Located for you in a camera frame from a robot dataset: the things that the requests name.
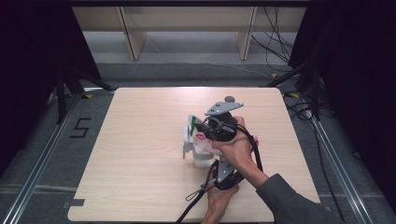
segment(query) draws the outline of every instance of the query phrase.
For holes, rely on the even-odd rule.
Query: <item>person's arm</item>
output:
[[[245,127],[241,117],[234,117]],[[268,177],[251,158],[251,145],[241,132],[230,142],[212,143],[227,162],[257,190],[273,212],[276,223],[342,223],[334,214],[319,204],[298,194],[280,175]]]
[[[256,192],[273,212],[277,224],[343,223],[323,206],[298,194],[280,175],[268,178]]]

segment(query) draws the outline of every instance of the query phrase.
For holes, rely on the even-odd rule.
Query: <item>wooden table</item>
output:
[[[319,203],[289,114],[278,89],[121,88],[114,95],[68,217],[73,221],[174,222],[190,204],[207,169],[182,159],[183,127],[188,115],[205,111],[224,97],[245,106],[232,111],[245,118],[260,140],[268,175],[280,173],[299,193]],[[206,196],[184,219],[199,222]],[[224,222],[273,221],[273,215],[244,180],[232,198]]]

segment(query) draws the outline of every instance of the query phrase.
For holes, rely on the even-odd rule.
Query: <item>person's hand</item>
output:
[[[234,117],[239,125],[245,126],[242,117]],[[248,137],[237,131],[236,136],[229,142],[213,141],[212,146],[217,148],[224,159],[229,162],[254,188],[261,186],[268,176],[263,173],[251,158],[251,144]]]
[[[245,127],[245,120],[242,117],[233,117],[236,123]],[[236,136],[229,142],[213,141],[212,146],[217,148],[224,159],[238,170],[240,163],[253,162],[251,158],[251,144],[248,137],[237,131]]]
[[[214,186],[213,183],[208,185],[207,203],[208,208],[203,220],[203,224],[219,223],[225,214],[231,198],[238,192],[239,186],[235,185],[230,189],[221,190]]]

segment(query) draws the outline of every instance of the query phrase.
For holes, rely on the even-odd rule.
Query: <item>metal rail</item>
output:
[[[352,180],[349,178],[347,170],[345,169],[343,163],[341,163],[340,158],[338,157],[337,152],[332,146],[332,142],[324,131],[320,121],[317,121],[316,119],[312,119],[312,121],[316,129],[318,130],[318,137],[324,146],[323,149],[326,153],[327,158],[329,159],[332,170],[337,176],[341,188],[343,189],[346,198],[348,199],[350,206],[355,213],[355,217],[358,219],[359,223],[374,223],[367,211],[363,199],[359,195],[355,185],[352,183]]]
[[[62,120],[61,123],[56,125],[54,131],[52,132],[51,137],[49,138],[49,141],[47,142],[46,146],[41,152],[40,157],[35,163],[35,167],[33,168],[32,172],[29,174],[29,177],[23,184],[21,191],[19,192],[14,203],[10,206],[6,214],[6,218],[2,222],[3,224],[18,223],[26,205],[29,203],[31,196],[35,191],[35,186],[37,185],[40,177],[42,176],[47,166],[47,163],[50,160],[52,152],[59,143],[59,140],[64,132],[64,128],[67,125],[70,115],[72,114],[73,109],[75,108],[78,99],[80,97],[81,97],[80,95],[74,95],[71,98],[71,101],[69,102],[66,108],[66,114],[64,116],[64,119]]]

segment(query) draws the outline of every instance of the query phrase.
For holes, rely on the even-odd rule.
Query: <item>gray sleeve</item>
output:
[[[283,178],[271,176],[257,193],[274,214],[276,224],[282,223],[343,223],[323,206],[298,194]]]

